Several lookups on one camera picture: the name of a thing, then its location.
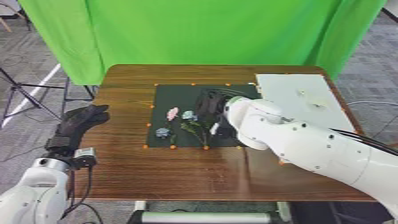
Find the green screen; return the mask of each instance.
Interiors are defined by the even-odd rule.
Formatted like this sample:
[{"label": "green screen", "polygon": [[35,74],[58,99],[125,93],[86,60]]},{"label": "green screen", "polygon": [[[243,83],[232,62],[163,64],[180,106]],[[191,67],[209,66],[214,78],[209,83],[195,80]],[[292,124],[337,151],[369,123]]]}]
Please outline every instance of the green screen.
[{"label": "green screen", "polygon": [[335,79],[385,0],[19,2],[74,84],[93,85],[113,64],[317,65]]}]

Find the gray carpet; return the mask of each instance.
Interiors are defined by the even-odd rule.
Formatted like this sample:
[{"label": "gray carpet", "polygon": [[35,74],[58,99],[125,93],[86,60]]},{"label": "gray carpet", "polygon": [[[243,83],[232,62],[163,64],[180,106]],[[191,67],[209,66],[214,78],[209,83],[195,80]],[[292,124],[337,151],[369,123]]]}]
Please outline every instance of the gray carpet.
[{"label": "gray carpet", "polygon": [[[20,20],[6,20],[13,32],[6,33],[0,26],[0,65],[20,82],[36,83],[54,67],[56,60],[45,48],[38,34],[26,31]],[[56,72],[47,84],[61,86],[65,74]],[[346,102],[371,100],[395,102],[398,99],[398,24],[379,14],[344,71],[335,81]],[[5,103],[8,84],[0,80],[0,113]],[[44,104],[60,110],[60,90],[45,93]],[[70,96],[84,96],[81,87],[72,87]],[[67,109],[86,105],[83,102],[67,104]],[[379,104],[351,105],[353,114],[369,136],[385,143],[398,142],[398,119],[383,129],[398,115],[398,107]],[[40,110],[29,110],[15,116],[5,129],[0,131],[0,193],[15,184],[33,159],[42,154],[45,139],[51,136],[56,120]],[[104,223],[124,223],[132,209],[132,202],[88,201],[97,208]],[[234,211],[262,212],[273,210],[273,203],[214,203],[214,202],[152,202],[150,211]],[[84,207],[68,215],[61,223],[93,221],[93,214]]]}]

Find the white board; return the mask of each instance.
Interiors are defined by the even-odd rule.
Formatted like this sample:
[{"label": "white board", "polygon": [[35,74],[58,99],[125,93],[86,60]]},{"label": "white board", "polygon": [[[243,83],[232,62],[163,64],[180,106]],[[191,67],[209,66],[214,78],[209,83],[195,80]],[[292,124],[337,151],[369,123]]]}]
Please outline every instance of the white board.
[{"label": "white board", "polygon": [[260,96],[273,101],[285,118],[353,132],[324,79],[314,74],[257,74]]}]

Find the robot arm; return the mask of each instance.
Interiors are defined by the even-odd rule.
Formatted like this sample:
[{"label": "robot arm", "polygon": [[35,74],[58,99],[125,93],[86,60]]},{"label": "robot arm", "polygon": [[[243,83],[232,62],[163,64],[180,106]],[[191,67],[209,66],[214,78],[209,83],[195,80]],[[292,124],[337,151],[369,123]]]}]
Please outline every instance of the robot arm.
[{"label": "robot arm", "polygon": [[223,115],[243,144],[273,151],[282,162],[356,188],[383,204],[398,218],[398,153],[374,140],[289,121],[266,100],[234,97]]},{"label": "robot arm", "polygon": [[15,186],[0,195],[3,224],[54,224],[67,207],[67,173],[92,167],[93,149],[77,149],[84,131],[108,120],[106,106],[88,106],[65,113],[45,151],[26,169]]},{"label": "robot arm", "polygon": [[0,196],[1,223],[56,223],[65,210],[67,170],[60,160],[35,159],[19,183]]}]

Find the black mat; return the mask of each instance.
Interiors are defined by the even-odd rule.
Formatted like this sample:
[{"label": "black mat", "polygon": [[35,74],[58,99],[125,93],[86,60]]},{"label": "black mat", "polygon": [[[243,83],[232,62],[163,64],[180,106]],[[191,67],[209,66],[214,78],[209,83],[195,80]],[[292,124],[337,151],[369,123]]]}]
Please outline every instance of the black mat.
[{"label": "black mat", "polygon": [[[175,146],[177,147],[202,147],[200,142],[193,135],[180,130],[179,118],[184,111],[195,109],[195,101],[200,95],[202,89],[227,88],[244,93],[250,98],[259,98],[255,86],[251,85],[232,85],[232,86],[204,86],[204,85],[157,85],[154,93],[154,109],[150,116],[150,127],[147,132],[147,146],[148,147],[168,147],[170,139],[159,139],[156,137],[156,129],[164,127],[166,123],[166,112],[170,108],[179,108],[177,118],[172,121],[172,131],[175,133]],[[211,138],[209,147],[232,147],[237,146],[234,138],[221,139]]]}]

